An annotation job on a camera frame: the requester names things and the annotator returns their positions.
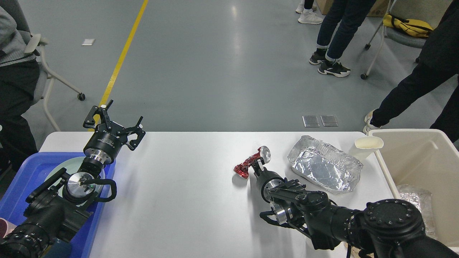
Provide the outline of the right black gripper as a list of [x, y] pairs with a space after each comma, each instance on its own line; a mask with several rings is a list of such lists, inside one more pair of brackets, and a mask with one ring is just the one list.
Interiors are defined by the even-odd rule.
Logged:
[[251, 166], [254, 170], [254, 175], [257, 179], [256, 186], [260, 192], [262, 199], [266, 203], [271, 202], [271, 198], [268, 195], [270, 189], [277, 187], [281, 183], [284, 183], [284, 179], [280, 177], [276, 172], [269, 171], [265, 167], [265, 160], [262, 157], [256, 158], [251, 162]]

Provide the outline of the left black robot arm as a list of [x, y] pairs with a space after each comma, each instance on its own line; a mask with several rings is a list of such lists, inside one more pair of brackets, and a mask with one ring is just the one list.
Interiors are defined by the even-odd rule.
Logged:
[[91, 216], [87, 208], [117, 196], [117, 185], [101, 175], [123, 146], [135, 150], [145, 131], [141, 116], [132, 127], [112, 121], [108, 115], [113, 100], [93, 106], [83, 127], [94, 133], [85, 145], [85, 157], [76, 172], [60, 168], [26, 198], [25, 221], [1, 241], [2, 258], [39, 258], [57, 239], [70, 242]]

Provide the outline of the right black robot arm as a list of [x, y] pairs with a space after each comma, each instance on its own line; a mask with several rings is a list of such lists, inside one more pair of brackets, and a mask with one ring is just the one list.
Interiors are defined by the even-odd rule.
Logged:
[[264, 167], [260, 157], [251, 166], [264, 201], [271, 209], [261, 212], [267, 223], [299, 231], [313, 248], [333, 250], [340, 243], [360, 250], [361, 258], [457, 258], [458, 254], [428, 237], [421, 212], [400, 199], [366, 204], [364, 210], [337, 206], [323, 191], [306, 190], [298, 180], [281, 178]]

